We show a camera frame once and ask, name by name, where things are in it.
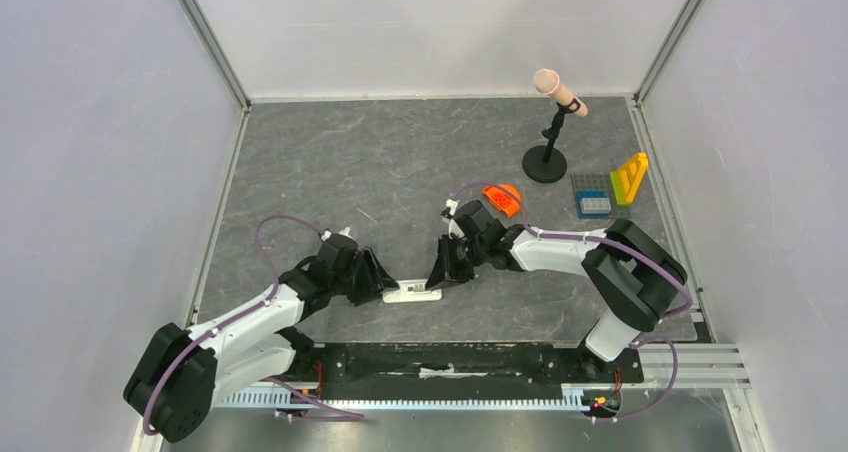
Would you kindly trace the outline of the black microphone stand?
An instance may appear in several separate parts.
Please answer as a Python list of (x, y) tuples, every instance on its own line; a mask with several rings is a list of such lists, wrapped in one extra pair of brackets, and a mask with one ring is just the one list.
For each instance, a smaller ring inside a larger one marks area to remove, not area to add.
[(567, 159), (556, 148), (556, 141), (568, 114), (571, 114), (571, 111), (563, 105), (558, 105), (550, 126), (542, 131), (543, 137), (547, 139), (547, 144), (534, 146), (524, 154), (521, 165), (523, 171), (531, 180), (550, 184), (565, 176), (568, 169)]

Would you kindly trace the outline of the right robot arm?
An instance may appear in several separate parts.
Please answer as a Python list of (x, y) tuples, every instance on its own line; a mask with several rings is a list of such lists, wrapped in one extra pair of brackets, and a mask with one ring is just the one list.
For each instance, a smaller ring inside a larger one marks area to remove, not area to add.
[(583, 276), (594, 285), (607, 309), (577, 354), (580, 372), (591, 380), (606, 378), (626, 348), (692, 304), (682, 265), (628, 219), (587, 232), (505, 226), (478, 200), (451, 201), (443, 216), (449, 229), (438, 239), (427, 289), (467, 283), (484, 264)]

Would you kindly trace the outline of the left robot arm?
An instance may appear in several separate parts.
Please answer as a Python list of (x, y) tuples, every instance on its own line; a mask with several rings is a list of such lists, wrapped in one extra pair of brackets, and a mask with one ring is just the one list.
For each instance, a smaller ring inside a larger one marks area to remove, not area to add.
[(147, 434), (181, 441), (232, 394), (282, 374), (295, 381), (307, 377), (314, 365), (312, 342), (296, 326), (332, 298), (358, 306), (398, 287), (372, 249), (328, 233), (316, 254), (235, 309), (187, 329), (160, 327), (123, 399), (140, 414)]

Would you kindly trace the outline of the yellow lego piece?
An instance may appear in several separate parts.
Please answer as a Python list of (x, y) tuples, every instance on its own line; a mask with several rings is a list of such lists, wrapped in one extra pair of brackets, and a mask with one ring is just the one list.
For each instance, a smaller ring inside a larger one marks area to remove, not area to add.
[(642, 181), (649, 167), (649, 159), (646, 153), (639, 152), (628, 159), (618, 170), (620, 183), (617, 192), (617, 203), (619, 205), (631, 205), (639, 191)]

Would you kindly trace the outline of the pink microphone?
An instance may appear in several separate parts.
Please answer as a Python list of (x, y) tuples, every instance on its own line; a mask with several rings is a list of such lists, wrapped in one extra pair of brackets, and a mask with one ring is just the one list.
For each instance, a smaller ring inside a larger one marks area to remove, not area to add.
[(556, 71), (547, 68), (539, 69), (534, 73), (532, 80), (534, 87), (540, 94), (553, 99), (568, 113), (578, 117), (588, 115), (586, 104), (563, 84)]

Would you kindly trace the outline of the blue lego brick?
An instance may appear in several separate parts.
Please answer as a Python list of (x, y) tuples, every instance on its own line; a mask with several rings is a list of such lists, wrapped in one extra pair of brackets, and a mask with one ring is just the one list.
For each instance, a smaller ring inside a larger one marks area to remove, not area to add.
[(581, 190), (576, 193), (575, 200), (582, 218), (603, 218), (612, 211), (610, 199), (603, 191)]

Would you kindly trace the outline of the orange plastic basket piece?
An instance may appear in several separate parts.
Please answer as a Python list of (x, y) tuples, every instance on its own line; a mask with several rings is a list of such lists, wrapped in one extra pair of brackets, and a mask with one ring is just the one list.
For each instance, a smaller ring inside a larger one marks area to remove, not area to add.
[(522, 209), (521, 193), (512, 185), (501, 183), (497, 187), (488, 185), (482, 189), (483, 196), (507, 218), (513, 218)]

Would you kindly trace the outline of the green lego brick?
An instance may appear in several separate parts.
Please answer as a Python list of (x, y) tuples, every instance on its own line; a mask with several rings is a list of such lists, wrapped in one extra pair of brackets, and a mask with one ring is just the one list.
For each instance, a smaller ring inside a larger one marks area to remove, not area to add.
[(624, 190), (624, 184), (618, 171), (612, 171), (610, 173), (610, 182), (616, 205), (620, 207), (629, 206), (630, 202), (627, 200), (627, 193)]

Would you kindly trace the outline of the grey lego baseplate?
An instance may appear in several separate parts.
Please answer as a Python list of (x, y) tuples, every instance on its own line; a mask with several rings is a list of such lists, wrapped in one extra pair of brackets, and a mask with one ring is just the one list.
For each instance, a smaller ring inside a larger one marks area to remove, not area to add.
[(581, 190), (594, 190), (594, 191), (603, 191), (604, 194), (610, 199), (612, 204), (612, 211), (607, 217), (603, 218), (582, 218), (578, 215), (578, 208), (575, 200), (575, 205), (577, 208), (577, 215), (581, 219), (629, 219), (631, 217), (630, 207), (629, 206), (617, 206), (615, 197), (612, 191), (610, 176), (608, 174), (571, 174), (570, 181), (573, 188), (573, 196), (575, 200), (576, 193)]

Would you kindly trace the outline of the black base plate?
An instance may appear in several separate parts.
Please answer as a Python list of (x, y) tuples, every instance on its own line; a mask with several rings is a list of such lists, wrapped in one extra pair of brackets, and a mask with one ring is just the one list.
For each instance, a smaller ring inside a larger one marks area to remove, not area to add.
[(279, 380), (324, 400), (554, 399), (564, 385), (610, 389), (644, 380), (637, 351), (611, 361), (572, 342), (308, 342)]

